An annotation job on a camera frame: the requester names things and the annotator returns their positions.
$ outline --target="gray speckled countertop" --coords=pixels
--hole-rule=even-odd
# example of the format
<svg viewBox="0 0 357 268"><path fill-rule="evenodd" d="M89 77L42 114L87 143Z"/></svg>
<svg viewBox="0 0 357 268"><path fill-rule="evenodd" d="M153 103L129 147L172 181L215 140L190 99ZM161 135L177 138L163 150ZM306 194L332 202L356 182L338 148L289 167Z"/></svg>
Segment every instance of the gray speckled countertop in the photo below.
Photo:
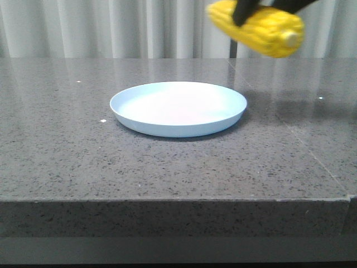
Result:
<svg viewBox="0 0 357 268"><path fill-rule="evenodd" d="M0 236L356 233L356 73L356 59L0 59ZM136 133L110 110L177 80L248 109L197 138Z"/></svg>

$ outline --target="plate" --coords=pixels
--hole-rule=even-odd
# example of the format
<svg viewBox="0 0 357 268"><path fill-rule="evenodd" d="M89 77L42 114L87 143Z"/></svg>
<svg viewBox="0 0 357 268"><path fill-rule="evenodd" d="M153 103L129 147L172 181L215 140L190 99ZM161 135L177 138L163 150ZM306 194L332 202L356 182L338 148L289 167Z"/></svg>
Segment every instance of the plate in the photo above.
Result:
<svg viewBox="0 0 357 268"><path fill-rule="evenodd" d="M110 100L118 121L144 134L197 137L235 124L247 107L238 92L198 82L160 82L128 88Z"/></svg>

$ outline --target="corn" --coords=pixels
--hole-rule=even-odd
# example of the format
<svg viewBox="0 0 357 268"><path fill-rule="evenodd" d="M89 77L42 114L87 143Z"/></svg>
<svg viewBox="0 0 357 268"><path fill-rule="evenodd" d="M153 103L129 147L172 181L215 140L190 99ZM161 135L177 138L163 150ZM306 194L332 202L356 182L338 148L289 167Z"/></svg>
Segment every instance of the corn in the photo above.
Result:
<svg viewBox="0 0 357 268"><path fill-rule="evenodd" d="M207 7L215 26L233 40L273 58L288 57L302 44L304 24L293 14L273 7L259 6L242 27L232 18L236 0L222 0Z"/></svg>

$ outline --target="white curtain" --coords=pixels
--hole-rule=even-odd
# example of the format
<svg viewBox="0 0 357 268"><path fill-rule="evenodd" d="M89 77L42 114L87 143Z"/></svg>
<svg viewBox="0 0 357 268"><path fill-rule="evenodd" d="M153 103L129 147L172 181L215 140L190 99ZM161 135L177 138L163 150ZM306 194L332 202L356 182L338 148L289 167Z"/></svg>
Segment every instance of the white curtain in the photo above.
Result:
<svg viewBox="0 0 357 268"><path fill-rule="evenodd" d="M215 1L0 0L0 57L228 58L229 37L205 13ZM305 42L292 57L356 57L356 14L356 0L305 8ZM261 56L238 44L237 57Z"/></svg>

